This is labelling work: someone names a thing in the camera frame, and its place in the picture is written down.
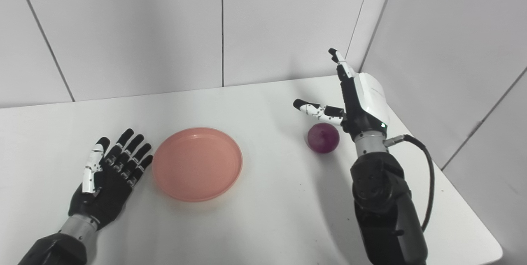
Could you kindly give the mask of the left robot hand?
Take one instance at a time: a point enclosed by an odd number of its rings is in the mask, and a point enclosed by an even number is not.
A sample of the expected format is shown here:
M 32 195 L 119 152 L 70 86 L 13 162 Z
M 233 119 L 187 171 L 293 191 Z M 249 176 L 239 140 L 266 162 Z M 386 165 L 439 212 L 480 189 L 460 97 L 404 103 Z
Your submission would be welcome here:
M 115 221 L 151 165 L 151 149 L 144 135 L 135 134 L 131 128 L 125 130 L 113 146 L 109 138 L 101 137 L 88 156 L 68 216 L 85 216 L 96 223 L 97 230 Z

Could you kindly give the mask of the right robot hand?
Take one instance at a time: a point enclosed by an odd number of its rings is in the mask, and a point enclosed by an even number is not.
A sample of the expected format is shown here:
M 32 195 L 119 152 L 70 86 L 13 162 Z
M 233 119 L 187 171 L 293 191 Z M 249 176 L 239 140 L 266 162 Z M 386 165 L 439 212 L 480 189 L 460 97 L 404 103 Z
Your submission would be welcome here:
M 329 48 L 328 53 L 337 64 L 344 108 L 301 99 L 294 100 L 293 107 L 321 122 L 340 126 L 353 140 L 364 136 L 366 132 L 378 133 L 386 139 L 390 117 L 380 82 L 366 72 L 355 72 L 335 48 Z

